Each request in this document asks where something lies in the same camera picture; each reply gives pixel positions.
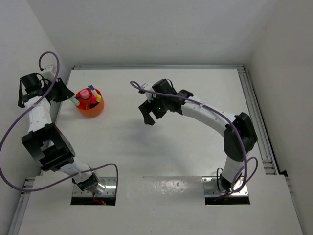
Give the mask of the pale green highlighter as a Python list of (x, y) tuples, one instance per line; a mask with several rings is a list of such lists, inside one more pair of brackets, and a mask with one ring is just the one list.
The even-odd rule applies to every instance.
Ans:
[(77, 100), (75, 97), (71, 97), (70, 101), (75, 105), (75, 106), (79, 106), (80, 105), (80, 101)]

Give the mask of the pink glue stick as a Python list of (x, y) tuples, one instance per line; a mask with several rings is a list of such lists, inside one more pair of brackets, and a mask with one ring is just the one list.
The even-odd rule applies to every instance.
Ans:
[(80, 91), (80, 97), (84, 100), (87, 100), (90, 98), (90, 93), (88, 91), (88, 89), (83, 89)]

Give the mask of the black pink highlighter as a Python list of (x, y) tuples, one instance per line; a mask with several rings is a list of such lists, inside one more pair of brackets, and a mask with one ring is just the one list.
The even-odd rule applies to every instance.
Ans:
[(94, 108), (97, 105), (96, 97), (92, 97), (90, 101), (90, 108)]

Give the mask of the white pen blue cap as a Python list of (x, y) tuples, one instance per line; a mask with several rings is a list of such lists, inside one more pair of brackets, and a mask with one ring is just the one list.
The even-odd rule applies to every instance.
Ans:
[(95, 97), (97, 97), (97, 95), (98, 95), (97, 91), (95, 90), (95, 88), (93, 87), (93, 85), (91, 85), (91, 86), (92, 86), (93, 90), (90, 90), (90, 91), (93, 93), (93, 95), (94, 95)]

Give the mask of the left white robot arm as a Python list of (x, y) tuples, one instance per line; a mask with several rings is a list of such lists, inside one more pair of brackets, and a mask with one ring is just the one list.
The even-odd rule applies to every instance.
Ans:
[(51, 102), (62, 102), (74, 93), (52, 71), (20, 78), (18, 106), (28, 108), (29, 129), (22, 144), (43, 171), (62, 172), (82, 191), (100, 195), (105, 185), (88, 164), (75, 157), (72, 145), (51, 120)]

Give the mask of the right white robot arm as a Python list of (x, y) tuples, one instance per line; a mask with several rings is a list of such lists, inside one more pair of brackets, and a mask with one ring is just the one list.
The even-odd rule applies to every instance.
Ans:
[(250, 180), (247, 174), (247, 154), (254, 148), (258, 138), (248, 114), (238, 115), (209, 107), (190, 91), (176, 91), (169, 79), (162, 79), (153, 85), (139, 85), (132, 81), (146, 100), (139, 106), (146, 125), (154, 125), (156, 119), (167, 112), (193, 118), (218, 132), (224, 139), (226, 161), (223, 171), (217, 176), (217, 187), (225, 194), (240, 191)]

